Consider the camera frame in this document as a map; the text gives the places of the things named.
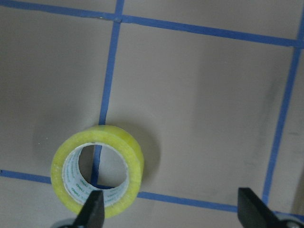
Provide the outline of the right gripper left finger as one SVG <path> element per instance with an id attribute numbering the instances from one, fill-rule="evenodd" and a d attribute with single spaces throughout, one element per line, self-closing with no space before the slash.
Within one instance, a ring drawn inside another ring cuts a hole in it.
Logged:
<path id="1" fill-rule="evenodd" d="M 105 219 L 104 195 L 102 190 L 90 193 L 72 228 L 102 228 Z"/>

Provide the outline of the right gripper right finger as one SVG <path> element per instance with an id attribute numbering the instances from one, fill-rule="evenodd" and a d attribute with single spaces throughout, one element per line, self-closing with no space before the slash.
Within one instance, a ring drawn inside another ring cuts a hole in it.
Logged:
<path id="1" fill-rule="evenodd" d="M 250 188 L 238 188 L 237 200 L 237 217 L 244 228 L 285 227 Z"/>

